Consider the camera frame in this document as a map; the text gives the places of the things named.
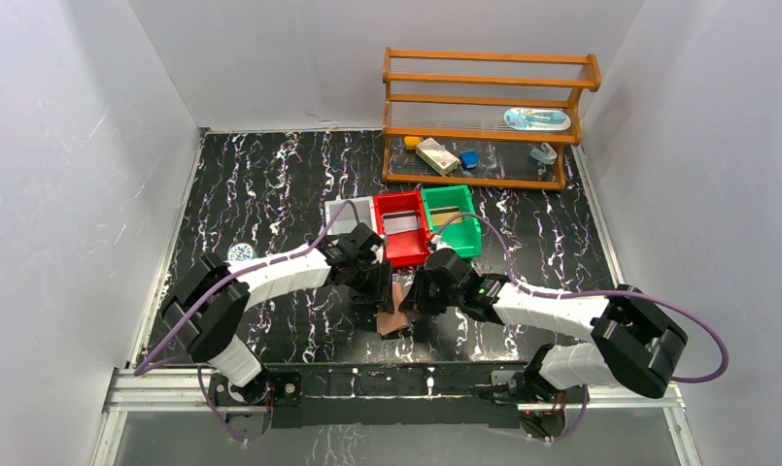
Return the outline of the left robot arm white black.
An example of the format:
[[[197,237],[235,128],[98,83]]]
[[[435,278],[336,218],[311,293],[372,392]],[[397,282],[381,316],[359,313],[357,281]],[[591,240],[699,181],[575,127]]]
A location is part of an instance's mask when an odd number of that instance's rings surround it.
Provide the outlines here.
[[[344,285],[371,310],[392,311],[393,266],[380,253],[383,239],[367,224],[330,240],[230,263],[204,254],[169,291],[162,321],[190,361],[207,364],[231,383],[246,404],[264,399],[269,380],[263,363],[238,337],[250,307],[299,290]]]

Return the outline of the brown leather card holder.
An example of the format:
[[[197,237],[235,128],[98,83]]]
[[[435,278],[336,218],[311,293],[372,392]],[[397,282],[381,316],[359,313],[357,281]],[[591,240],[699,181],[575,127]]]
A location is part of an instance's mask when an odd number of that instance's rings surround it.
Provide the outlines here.
[[[408,316],[399,308],[406,296],[406,289],[402,283],[392,285],[392,311],[379,308],[375,315],[377,333],[383,338],[397,336],[400,331],[407,328],[410,321]]]

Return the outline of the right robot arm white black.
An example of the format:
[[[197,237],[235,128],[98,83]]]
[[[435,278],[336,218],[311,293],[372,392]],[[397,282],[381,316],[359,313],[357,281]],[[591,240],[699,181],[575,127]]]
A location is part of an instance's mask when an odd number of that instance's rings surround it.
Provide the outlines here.
[[[442,249],[416,270],[399,309],[433,316],[450,307],[477,321],[526,325],[577,339],[572,346],[538,349],[506,390],[493,392],[503,401],[549,402],[581,385],[620,385],[658,399],[687,345],[686,333],[670,317],[627,286],[606,297],[523,291],[508,276],[479,273],[452,249]]]

